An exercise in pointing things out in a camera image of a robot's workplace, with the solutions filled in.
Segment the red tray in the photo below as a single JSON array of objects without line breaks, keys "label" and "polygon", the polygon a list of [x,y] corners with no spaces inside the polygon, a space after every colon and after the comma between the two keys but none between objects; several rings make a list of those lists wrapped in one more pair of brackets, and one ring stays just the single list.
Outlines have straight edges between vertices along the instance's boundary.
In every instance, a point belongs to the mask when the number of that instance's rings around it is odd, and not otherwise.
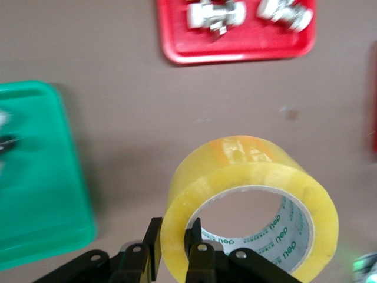
[{"label": "red tray", "polygon": [[244,0],[246,20],[214,41],[209,29],[189,29],[186,11],[191,1],[157,0],[161,43],[166,57],[177,64],[269,60],[307,54],[315,43],[315,0],[297,1],[314,11],[309,26],[293,33],[256,16],[260,0]]}]

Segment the white cardboard core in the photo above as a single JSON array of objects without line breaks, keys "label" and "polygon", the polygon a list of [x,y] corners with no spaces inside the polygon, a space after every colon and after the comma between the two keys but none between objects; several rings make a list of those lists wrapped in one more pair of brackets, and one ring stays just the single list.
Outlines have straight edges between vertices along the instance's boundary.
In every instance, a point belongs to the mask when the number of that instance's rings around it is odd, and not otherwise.
[{"label": "white cardboard core", "polygon": [[306,207],[299,199],[288,193],[267,186],[236,187],[209,199],[197,209],[188,222],[187,228],[193,226],[199,213],[212,202],[231,193],[248,190],[263,190],[282,196],[282,203],[276,216],[258,233],[241,238],[226,238],[201,229],[203,240],[220,242],[225,254],[235,249],[249,248],[268,259],[286,272],[294,271],[307,257],[313,244],[313,222]]}]

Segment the table surface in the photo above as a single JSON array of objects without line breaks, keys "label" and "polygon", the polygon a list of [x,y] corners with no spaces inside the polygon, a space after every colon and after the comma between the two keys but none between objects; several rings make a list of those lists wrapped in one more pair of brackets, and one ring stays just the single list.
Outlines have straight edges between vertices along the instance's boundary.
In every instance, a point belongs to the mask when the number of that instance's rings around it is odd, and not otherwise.
[{"label": "table surface", "polygon": [[[161,52],[154,1],[1,1],[0,80],[42,80],[61,92],[99,233],[80,251],[2,271],[0,281],[31,282],[89,249],[115,255],[164,214],[174,170],[192,150],[245,134],[284,148],[327,189],[339,243],[314,282],[352,282],[353,261],[377,244],[377,1],[317,6],[316,45],[304,57],[178,67]],[[227,205],[266,211],[250,224],[257,229],[277,204],[254,200]],[[245,219],[223,220],[213,226],[227,233]],[[162,266],[157,282],[174,280]]]}]

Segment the teal plastic tray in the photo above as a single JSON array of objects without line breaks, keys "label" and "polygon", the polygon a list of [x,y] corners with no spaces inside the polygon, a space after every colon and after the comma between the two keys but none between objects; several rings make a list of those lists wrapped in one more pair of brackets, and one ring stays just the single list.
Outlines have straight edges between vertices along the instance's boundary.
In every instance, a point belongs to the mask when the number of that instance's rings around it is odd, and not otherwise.
[{"label": "teal plastic tray", "polygon": [[95,237],[80,163],[57,91],[38,81],[0,84],[0,270],[82,248]]}]

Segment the roll of tape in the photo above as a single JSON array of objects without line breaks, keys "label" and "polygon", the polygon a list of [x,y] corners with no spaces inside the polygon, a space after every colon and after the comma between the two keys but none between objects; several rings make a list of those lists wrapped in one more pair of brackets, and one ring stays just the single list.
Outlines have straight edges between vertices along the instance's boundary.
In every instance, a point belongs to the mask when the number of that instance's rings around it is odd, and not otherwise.
[{"label": "roll of tape", "polygon": [[202,228],[203,239],[221,242],[225,253],[250,248],[302,282],[310,282],[332,259],[339,223],[325,189],[275,144],[249,136],[225,137],[187,156],[171,181],[161,251],[178,282],[185,281],[189,266],[185,230],[210,202],[248,190],[282,196],[274,219],[242,238],[219,237]]}]

